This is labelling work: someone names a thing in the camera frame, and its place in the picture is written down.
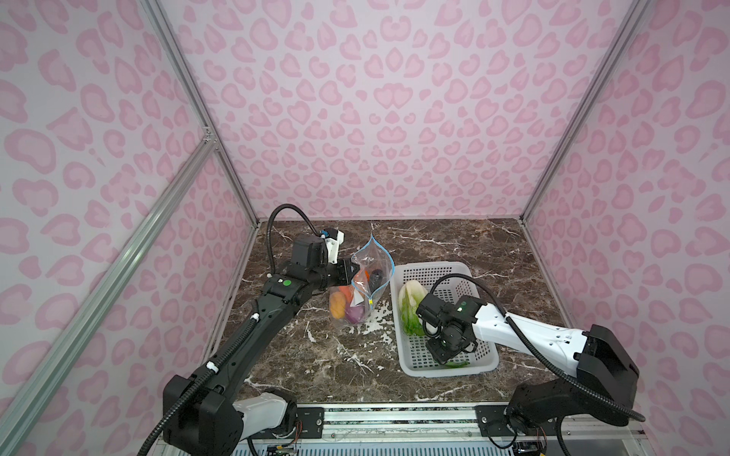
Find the brown toy potato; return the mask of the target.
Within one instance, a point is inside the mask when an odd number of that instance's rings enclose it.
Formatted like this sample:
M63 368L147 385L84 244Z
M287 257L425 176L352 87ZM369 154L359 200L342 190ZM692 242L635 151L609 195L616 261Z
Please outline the brown toy potato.
M370 293L369 286L368 286L368 275L369 274L370 273L367 270L360 270L357 272L357 274L353 278L353 286L365 294Z

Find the green toy pepper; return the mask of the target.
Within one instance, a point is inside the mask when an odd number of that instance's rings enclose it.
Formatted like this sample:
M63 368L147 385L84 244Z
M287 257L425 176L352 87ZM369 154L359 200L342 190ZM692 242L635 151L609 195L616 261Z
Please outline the green toy pepper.
M467 366L470 366L469 361L450 361L443 365L445 369L461 369Z

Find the yellow toy potato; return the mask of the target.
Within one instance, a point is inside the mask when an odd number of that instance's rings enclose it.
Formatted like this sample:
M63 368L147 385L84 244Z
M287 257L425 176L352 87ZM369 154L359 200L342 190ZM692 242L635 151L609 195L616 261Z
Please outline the yellow toy potato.
M347 298L343 292L336 291L329 296L329 310L331 317L342 320L346 317Z

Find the clear zip top bag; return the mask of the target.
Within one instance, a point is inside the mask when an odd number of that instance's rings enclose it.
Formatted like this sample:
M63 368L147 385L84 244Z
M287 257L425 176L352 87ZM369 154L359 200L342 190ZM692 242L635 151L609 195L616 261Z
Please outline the clear zip top bag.
M374 236L350 260L359 271L348 285L329 288L330 317L337 327L365 322L390 285L395 262Z

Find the purple toy onion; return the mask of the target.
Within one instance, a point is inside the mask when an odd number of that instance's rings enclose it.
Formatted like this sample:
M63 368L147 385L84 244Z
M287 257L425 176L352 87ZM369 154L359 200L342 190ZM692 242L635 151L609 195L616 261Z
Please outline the purple toy onion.
M345 318L348 323L357 325L366 319L368 311L367 306L349 306L345 309Z

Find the green white toy cabbage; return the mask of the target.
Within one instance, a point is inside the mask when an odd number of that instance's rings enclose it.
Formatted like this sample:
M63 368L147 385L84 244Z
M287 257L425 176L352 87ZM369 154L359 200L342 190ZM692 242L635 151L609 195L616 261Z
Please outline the green white toy cabbage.
M428 291L417 281L408 280L397 294L397 308L403 331L407 336L425 336L422 322L416 314Z

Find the orange toy tomato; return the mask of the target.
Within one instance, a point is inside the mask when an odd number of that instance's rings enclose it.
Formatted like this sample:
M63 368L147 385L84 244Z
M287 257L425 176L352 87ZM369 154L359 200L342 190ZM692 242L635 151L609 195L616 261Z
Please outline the orange toy tomato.
M340 286L338 290L344 294L347 303L352 303L354 299L355 289L352 285Z

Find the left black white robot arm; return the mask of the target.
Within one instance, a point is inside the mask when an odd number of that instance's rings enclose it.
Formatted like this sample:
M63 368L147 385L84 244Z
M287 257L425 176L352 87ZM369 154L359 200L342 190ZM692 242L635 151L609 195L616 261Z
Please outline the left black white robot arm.
M251 315L188 377L173 376L163 390L163 417L139 452L157 440L190 455L230 455L239 441L284 425L295 402L263 393L244 410L235 407L243 381L278 333L313 296L352 282L360 266L339 258L342 239L300 235L290 260L271 273Z

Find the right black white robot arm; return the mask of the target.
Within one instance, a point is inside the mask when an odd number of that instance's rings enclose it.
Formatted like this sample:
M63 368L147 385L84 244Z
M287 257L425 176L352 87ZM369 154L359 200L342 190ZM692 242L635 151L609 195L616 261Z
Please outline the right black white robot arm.
M504 415L517 431L587 414L625 427L646 418L634 407L640 372L617 336L594 325L589 330L541 323L508 312L500 301L462 296L448 303L427 294L416 314L428 336L428 350L441 365L492 342L535 357L554 376L519 385Z

